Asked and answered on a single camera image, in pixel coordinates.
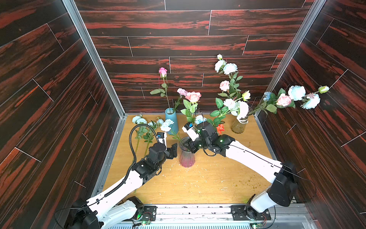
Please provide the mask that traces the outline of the blue pink glass vase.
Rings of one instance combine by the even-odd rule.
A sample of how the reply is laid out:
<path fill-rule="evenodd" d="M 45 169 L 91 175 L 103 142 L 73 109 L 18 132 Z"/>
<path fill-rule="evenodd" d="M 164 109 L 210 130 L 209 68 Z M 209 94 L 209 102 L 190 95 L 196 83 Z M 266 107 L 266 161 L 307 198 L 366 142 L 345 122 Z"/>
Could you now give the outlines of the blue pink glass vase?
<path fill-rule="evenodd" d="M 181 154 L 179 157 L 179 162 L 181 166 L 185 168 L 190 168 L 195 164 L 195 155 L 190 151 L 190 149 L 186 146 L 190 138 L 184 137 L 179 143 L 179 147 L 181 150 Z"/>

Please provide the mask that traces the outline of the small blue flower sprig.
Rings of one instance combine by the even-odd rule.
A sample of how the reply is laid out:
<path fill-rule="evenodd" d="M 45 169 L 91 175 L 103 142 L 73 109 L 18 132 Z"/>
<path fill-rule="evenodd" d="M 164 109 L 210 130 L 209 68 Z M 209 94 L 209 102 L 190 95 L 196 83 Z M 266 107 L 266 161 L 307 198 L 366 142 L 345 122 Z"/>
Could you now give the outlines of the small blue flower sprig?
<path fill-rule="evenodd" d="M 140 139 L 144 139 L 144 142 L 147 143 L 144 155 L 147 155 L 148 148 L 155 139 L 153 131 L 157 133 L 157 129 L 160 128 L 161 131 L 168 133 L 171 130 L 169 125 L 173 123 L 169 119 L 164 121 L 160 117 L 157 117 L 156 121 L 147 122 L 147 120 L 143 118 L 142 115 L 137 115 L 133 117 L 132 122 L 136 125 L 144 124 L 149 126 L 149 127 L 138 127 L 136 130 L 136 137 L 135 137 L 135 139 L 137 139 L 136 147 L 138 148 Z M 174 134 L 172 132 L 170 135 L 173 136 L 173 139 L 176 139 L 179 142 L 182 140 L 179 133 Z"/>

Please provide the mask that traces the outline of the teal ceramic vase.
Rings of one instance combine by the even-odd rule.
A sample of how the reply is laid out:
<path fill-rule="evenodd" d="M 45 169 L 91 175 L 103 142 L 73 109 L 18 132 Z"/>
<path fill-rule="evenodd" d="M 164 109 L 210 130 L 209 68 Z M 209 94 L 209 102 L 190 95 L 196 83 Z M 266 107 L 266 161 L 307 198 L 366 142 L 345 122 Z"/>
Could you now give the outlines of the teal ceramic vase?
<path fill-rule="evenodd" d="M 166 120 L 169 119 L 173 122 L 172 124 L 169 125 L 171 130 L 168 133 L 171 134 L 173 132 L 174 134 L 178 134 L 179 132 L 178 119 L 177 114 L 173 108 L 167 108 L 165 110 L 165 119 Z"/>

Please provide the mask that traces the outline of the pink carnation flower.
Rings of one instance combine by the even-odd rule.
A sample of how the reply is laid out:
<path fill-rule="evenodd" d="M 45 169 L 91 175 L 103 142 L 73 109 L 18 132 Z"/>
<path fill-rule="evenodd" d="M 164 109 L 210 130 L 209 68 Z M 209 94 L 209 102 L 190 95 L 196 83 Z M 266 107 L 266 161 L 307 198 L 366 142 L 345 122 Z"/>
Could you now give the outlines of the pink carnation flower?
<path fill-rule="evenodd" d="M 173 111 L 176 112 L 178 106 L 181 104 L 182 100 L 187 96 L 188 92 L 185 89 L 178 88 L 177 93 L 179 94 L 178 99 L 176 100 Z"/>

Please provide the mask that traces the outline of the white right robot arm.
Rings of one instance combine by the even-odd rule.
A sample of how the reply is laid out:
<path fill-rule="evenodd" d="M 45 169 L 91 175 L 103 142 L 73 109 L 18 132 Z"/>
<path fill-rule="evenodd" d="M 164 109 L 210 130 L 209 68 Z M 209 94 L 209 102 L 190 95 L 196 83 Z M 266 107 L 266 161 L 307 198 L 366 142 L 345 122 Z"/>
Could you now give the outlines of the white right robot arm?
<path fill-rule="evenodd" d="M 217 129 L 207 121 L 196 127 L 186 123 L 182 130 L 190 137 L 185 146 L 192 153 L 207 149 L 247 166 L 270 182 L 271 185 L 265 191 L 254 195 L 247 203 L 246 214 L 249 217 L 254 218 L 254 214 L 263 213 L 275 205 L 290 205 L 298 187 L 294 164 L 270 159 L 245 147 L 233 137 L 219 135 Z"/>

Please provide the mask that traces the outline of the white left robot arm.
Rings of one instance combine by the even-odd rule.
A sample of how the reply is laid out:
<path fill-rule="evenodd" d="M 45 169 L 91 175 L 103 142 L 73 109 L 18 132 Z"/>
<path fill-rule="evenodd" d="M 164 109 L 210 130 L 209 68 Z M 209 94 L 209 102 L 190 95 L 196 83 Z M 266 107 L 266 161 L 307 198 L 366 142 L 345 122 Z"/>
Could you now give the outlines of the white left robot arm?
<path fill-rule="evenodd" d="M 163 143 L 155 143 L 149 148 L 149 154 L 135 163 L 120 181 L 86 201 L 82 199 L 75 201 L 63 228 L 107 229 L 119 221 L 133 218 L 143 206 L 141 201 L 134 197 L 123 204 L 118 203 L 154 176 L 159 175 L 162 164 L 167 159 L 177 157 L 177 147 L 176 143 L 170 148 Z"/>

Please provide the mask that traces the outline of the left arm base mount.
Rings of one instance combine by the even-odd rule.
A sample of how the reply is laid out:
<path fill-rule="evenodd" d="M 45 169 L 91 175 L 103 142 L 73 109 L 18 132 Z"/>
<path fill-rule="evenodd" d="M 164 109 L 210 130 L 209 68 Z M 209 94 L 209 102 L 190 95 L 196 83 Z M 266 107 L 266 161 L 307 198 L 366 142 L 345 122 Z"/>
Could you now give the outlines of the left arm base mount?
<path fill-rule="evenodd" d="M 127 200 L 131 201 L 136 208 L 134 216 L 128 219 L 128 221 L 150 223 L 156 220 L 157 206 L 145 205 L 137 197 L 130 197 Z"/>

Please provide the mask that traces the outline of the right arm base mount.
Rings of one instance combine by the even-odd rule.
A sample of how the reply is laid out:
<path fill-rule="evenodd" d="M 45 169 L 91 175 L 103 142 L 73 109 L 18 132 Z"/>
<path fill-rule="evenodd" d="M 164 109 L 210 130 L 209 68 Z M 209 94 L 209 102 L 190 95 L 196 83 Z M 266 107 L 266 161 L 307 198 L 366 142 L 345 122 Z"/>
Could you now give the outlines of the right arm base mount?
<path fill-rule="evenodd" d="M 271 215 L 269 210 L 266 209 L 260 213 L 254 210 L 249 204 L 246 205 L 231 205 L 231 215 L 234 221 L 245 221 L 245 220 L 257 220 L 257 221 L 269 221 Z"/>

